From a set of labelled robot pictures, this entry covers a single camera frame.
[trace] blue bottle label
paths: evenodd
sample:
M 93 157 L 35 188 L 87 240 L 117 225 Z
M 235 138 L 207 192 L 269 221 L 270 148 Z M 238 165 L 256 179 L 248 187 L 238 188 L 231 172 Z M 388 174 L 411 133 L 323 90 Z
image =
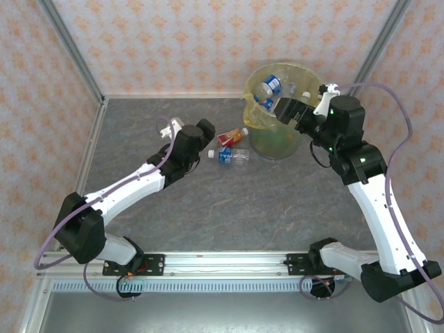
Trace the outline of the blue bottle label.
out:
M 267 110 L 270 110 L 271 106 L 273 105 L 273 99 L 266 99 L 261 103 L 262 106 L 264 106 Z
M 222 147 L 219 149 L 219 163 L 229 164 L 231 163 L 231 151 L 230 147 Z
M 276 76 L 270 75 L 264 82 L 273 90 L 273 93 L 280 91 L 281 84 Z

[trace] transparent bucket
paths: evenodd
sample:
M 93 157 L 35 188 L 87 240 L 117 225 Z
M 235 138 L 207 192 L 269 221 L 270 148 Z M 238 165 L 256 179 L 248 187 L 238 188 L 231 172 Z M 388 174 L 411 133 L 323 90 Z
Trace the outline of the transparent bucket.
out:
M 289 62 L 266 65 L 248 78 L 242 98 L 246 100 L 244 123 L 249 127 L 250 145 L 260 155 L 274 160 L 293 155 L 302 139 L 302 135 L 294 129 L 295 121 L 284 125 L 276 119 L 273 113 L 260 107 L 253 98 L 253 90 L 256 86 L 279 67 L 284 67 L 289 82 L 296 86 L 294 98 L 301 97 L 303 92 L 309 92 L 311 98 L 308 104 L 312 106 L 318 103 L 318 89 L 321 84 L 321 79 L 310 68 Z

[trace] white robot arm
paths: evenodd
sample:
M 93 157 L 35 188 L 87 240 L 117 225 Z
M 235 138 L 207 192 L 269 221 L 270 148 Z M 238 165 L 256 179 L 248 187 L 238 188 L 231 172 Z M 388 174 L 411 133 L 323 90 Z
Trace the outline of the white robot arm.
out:
M 138 170 L 113 185 L 83 197 L 74 192 L 65 198 L 55 226 L 80 206 L 94 201 L 55 234 L 55 238 L 79 264 L 86 264 L 95 258 L 103 259 L 115 263 L 119 272 L 124 273 L 136 273 L 145 264 L 144 252 L 133 241 L 107 234 L 104 228 L 140 199 L 183 178 L 199 160 L 200 152 L 214 138 L 214 126 L 205 119 L 196 126 L 183 125 L 178 118 L 172 119 L 171 123 L 176 136 L 168 158 L 169 145 L 166 145 Z M 170 127 L 161 130 L 160 134 L 171 139 Z M 167 160 L 163 165 L 150 172 L 164 158 Z
M 321 102 L 316 108 L 297 100 L 281 99 L 276 117 L 283 123 L 297 119 L 296 130 L 309 135 L 324 148 L 330 166 L 358 202 L 375 240 L 378 255 L 347 248 L 336 239 L 310 246 L 309 258 L 317 268 L 336 268 L 362 281 L 377 302 L 387 300 L 424 282 L 395 228 L 385 199 L 386 164 L 380 151 L 362 140 L 365 110 L 358 99 L 340 96 L 336 85 L 321 85 Z M 427 261 L 402 217 L 390 188 L 392 208 L 415 258 L 430 278 L 441 274 L 437 262 Z

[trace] pink floral wall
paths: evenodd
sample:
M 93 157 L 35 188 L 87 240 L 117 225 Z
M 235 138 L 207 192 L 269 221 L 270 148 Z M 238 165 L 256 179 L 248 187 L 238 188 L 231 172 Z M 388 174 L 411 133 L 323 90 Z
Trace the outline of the pink floral wall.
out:
M 35 0 L 0 2 L 0 22 L 0 330 L 17 332 L 97 105 Z
M 371 81 L 391 87 L 404 102 L 413 138 L 398 155 L 393 181 L 407 225 L 428 259 L 444 268 L 444 7 L 439 0 L 413 1 L 387 46 Z M 401 111 L 390 95 L 364 88 L 366 139 L 388 158 L 405 138 Z M 444 279 L 438 279 L 444 293 Z M 437 302 L 429 308 L 436 318 Z
M 104 94 L 240 94 L 299 61 L 351 83 L 395 0 L 55 0 Z

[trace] metal base plate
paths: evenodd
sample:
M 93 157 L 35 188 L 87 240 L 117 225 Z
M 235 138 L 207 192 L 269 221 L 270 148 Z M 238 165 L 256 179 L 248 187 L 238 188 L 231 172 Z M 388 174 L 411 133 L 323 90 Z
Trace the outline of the metal base plate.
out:
M 340 270 L 330 267 L 313 269 L 308 253 L 289 253 L 287 260 L 291 262 L 287 265 L 289 275 L 345 275 Z
M 145 254 L 144 262 L 146 263 L 146 270 L 138 272 L 137 276 L 162 276 L 164 275 L 165 255 Z M 102 275 L 104 276 L 122 276 L 126 275 L 127 271 L 122 265 L 115 262 L 103 263 Z

